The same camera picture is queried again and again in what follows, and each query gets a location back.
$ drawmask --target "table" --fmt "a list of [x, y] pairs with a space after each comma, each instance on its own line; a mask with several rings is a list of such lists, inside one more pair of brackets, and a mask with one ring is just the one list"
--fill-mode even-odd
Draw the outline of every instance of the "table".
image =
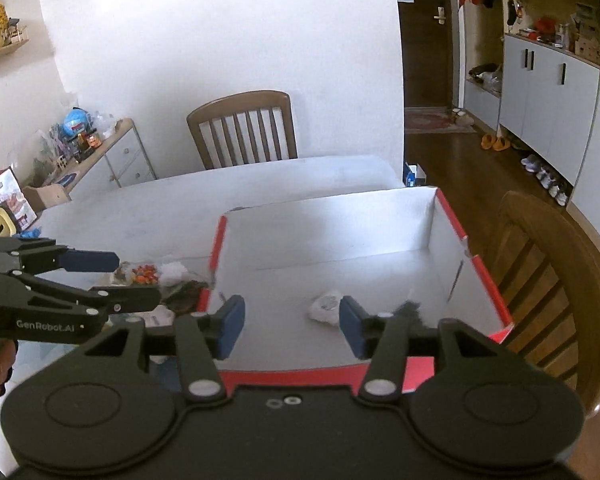
[[[394, 170], [376, 156], [299, 158], [191, 173], [74, 200], [44, 211], [36, 226], [59, 244], [115, 251], [133, 262], [183, 260], [202, 273], [218, 219], [228, 210], [399, 187]], [[44, 277], [88, 288], [101, 275], [55, 270]], [[23, 342], [7, 390], [70, 349]], [[0, 470], [7, 475], [15, 468], [0, 429]]]

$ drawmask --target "doormat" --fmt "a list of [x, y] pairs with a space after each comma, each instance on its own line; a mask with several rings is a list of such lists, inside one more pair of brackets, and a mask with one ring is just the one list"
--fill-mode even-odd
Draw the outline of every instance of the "doormat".
[[454, 124], [448, 108], [405, 108], [405, 134], [472, 134], [472, 126]]

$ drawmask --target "orange slipper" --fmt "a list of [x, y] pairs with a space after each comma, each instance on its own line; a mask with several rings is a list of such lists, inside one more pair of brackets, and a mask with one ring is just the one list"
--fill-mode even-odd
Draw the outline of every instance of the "orange slipper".
[[492, 148], [496, 152], [502, 152], [503, 150], [507, 150], [510, 147], [511, 147], [511, 141], [505, 137], [498, 137], [492, 146]]
[[496, 138], [491, 134], [485, 134], [482, 137], [482, 142], [480, 143], [480, 147], [484, 150], [490, 150], [493, 146], [493, 143], [496, 141]]

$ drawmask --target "red and white box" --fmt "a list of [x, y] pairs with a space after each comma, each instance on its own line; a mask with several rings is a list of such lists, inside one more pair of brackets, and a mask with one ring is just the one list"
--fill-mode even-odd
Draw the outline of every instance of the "red and white box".
[[[511, 316], [442, 192], [413, 187], [275, 203], [221, 218], [210, 260], [212, 290], [199, 310], [246, 302], [244, 329], [218, 362], [236, 384], [351, 384], [367, 364], [338, 327], [308, 316], [337, 290], [370, 314], [420, 304], [426, 326], [460, 319], [501, 342]], [[433, 359], [409, 358], [404, 391], [433, 375]]]

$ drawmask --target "wooden floor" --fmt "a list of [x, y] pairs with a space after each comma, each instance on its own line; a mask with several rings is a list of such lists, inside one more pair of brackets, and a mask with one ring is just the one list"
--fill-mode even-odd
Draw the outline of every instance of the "wooden floor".
[[[513, 149], [484, 151], [478, 134], [417, 134], [405, 136], [404, 151], [406, 161], [421, 165], [427, 183], [442, 189], [468, 234], [473, 254], [484, 254], [498, 204], [509, 190], [551, 203], [582, 233], [535, 176], [524, 170], [522, 156]], [[600, 253], [593, 244], [590, 248], [600, 266]], [[585, 480], [600, 480], [600, 412], [586, 422], [570, 465]]]

